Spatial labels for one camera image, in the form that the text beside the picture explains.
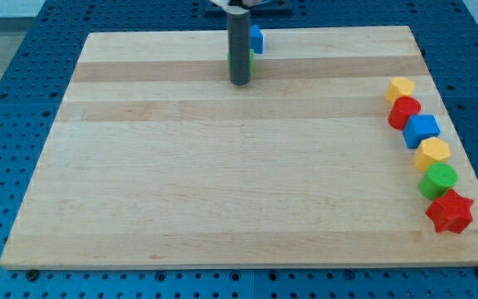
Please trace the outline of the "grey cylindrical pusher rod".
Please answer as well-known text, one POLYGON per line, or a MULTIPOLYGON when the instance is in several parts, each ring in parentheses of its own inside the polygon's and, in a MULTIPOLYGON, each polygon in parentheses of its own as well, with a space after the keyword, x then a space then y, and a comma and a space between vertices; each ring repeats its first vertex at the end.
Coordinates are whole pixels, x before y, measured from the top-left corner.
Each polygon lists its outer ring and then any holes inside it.
POLYGON ((232 84, 244 86, 251 79, 251 14, 244 8, 227 10, 227 44, 232 84))

